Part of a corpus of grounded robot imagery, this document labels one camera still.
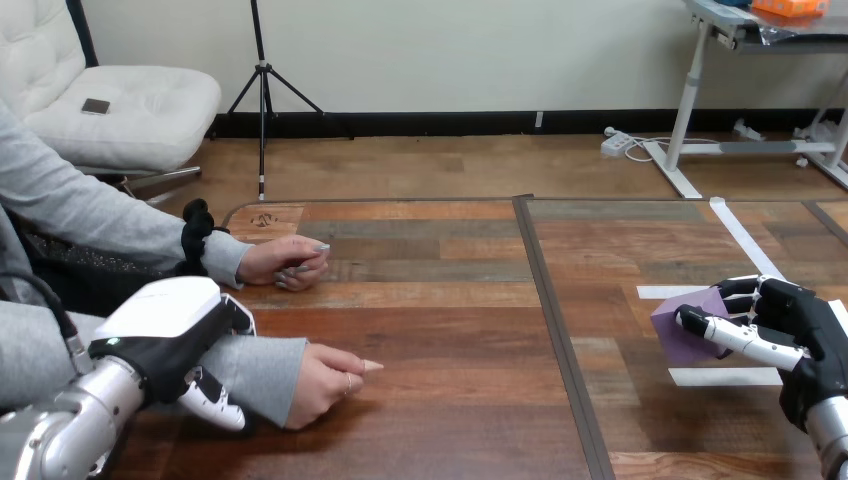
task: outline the power strip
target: power strip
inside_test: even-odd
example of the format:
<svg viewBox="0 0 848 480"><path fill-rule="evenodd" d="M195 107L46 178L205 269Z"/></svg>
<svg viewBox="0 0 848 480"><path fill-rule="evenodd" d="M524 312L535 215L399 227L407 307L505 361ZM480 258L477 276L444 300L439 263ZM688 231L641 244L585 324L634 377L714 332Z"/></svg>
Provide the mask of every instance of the power strip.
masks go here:
<svg viewBox="0 0 848 480"><path fill-rule="evenodd" d="M605 157L620 157L624 155L625 150L633 145L633 142L633 137L626 133L618 132L601 144L601 155Z"/></svg>

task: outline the grey sleeve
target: grey sleeve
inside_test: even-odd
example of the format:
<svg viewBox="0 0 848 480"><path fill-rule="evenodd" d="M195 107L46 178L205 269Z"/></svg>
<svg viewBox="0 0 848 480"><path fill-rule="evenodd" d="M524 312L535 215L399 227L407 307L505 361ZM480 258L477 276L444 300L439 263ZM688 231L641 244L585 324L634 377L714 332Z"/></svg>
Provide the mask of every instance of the grey sleeve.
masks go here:
<svg viewBox="0 0 848 480"><path fill-rule="evenodd" d="M184 222L83 175L21 125L0 102L0 204L42 231L160 270L185 258ZM250 245L223 232L206 240L202 262L215 281L239 287Z"/></svg>
<svg viewBox="0 0 848 480"><path fill-rule="evenodd" d="M86 344L102 318L72 314ZM224 337L201 364L248 410L283 427L294 397L305 339ZM28 405L74 376L49 310L0 302L0 409Z"/></svg>

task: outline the white desk frame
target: white desk frame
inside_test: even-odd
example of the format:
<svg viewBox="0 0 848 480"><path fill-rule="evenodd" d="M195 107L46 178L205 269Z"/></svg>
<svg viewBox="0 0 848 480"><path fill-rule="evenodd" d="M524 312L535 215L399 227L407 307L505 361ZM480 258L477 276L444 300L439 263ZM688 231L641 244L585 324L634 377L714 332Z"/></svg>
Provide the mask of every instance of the white desk frame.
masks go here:
<svg viewBox="0 0 848 480"><path fill-rule="evenodd" d="M669 182L674 186L675 190L684 198L703 198L698 190L692 186L683 172L679 169L681 155L693 154L713 154L721 155L725 153L736 154L787 154L797 153L807 157L824 173L829 175L833 180L839 183L843 188L848 189L848 173L839 168L839 160L848 146L848 109L842 116L842 121L839 124L839 130L836 134L835 142L812 143L805 140L790 140L785 142L723 142L723 143L691 143L684 144L686 131L689 127L689 119L692 116L692 109L695 107L695 100L698 96L698 88L701 83L701 74L704 69L704 52L707 48L707 41L710 37L715 37L719 43L727 46L731 50L735 50L740 39L740 34L737 32L738 27L750 22L748 17L733 18L730 28L726 24L722 28L718 28L713 21L713 15L703 15L704 8L716 9L723 14L732 12L736 9L729 9L721 5L715 4L712 0L686 0L690 8L693 5L693 18L698 22L700 29L698 35L698 43L695 47L695 57L692 59L692 68L689 70L689 75L686 78L686 86L683 89L683 98L680 100L680 108L677 111L677 120L674 122L674 132L671 135L668 152L665 152L662 147L655 142L646 142L645 150L651 155L654 163L657 164L660 171L666 176ZM719 20L726 22L729 17L719 17ZM777 47L757 47L760 50L755 53L770 53L769 48ZM792 51L784 51L779 53L833 53L833 48L824 48L815 50L814 45L805 45L802 48L797 46L792 47ZM838 46L836 51L841 51L842 48L848 49L848 46Z"/></svg>

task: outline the purple object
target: purple object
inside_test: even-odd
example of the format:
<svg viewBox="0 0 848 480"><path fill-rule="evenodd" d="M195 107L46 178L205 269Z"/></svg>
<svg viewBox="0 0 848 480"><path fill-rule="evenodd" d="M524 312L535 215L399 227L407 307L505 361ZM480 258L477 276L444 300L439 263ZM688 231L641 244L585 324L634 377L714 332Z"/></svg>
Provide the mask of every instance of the purple object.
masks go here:
<svg viewBox="0 0 848 480"><path fill-rule="evenodd" d="M727 309L718 287L687 293L667 299L651 314L654 330L660 338L660 344L671 364L689 365L715 358L726 348L683 330L674 318L674 312L681 305L701 307L713 315L727 318Z"/></svg>

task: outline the white chair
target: white chair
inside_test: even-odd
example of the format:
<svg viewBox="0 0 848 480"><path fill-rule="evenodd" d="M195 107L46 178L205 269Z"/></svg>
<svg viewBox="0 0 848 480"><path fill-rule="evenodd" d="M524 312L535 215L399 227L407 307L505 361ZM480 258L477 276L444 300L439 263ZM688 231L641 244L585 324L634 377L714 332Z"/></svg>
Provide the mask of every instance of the white chair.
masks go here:
<svg viewBox="0 0 848 480"><path fill-rule="evenodd" d="M82 113L86 99L111 103ZM65 0L0 0L0 101L65 160L91 174L158 174L148 186L200 173L175 170L212 124L221 89L182 68L102 66L85 57Z"/></svg>

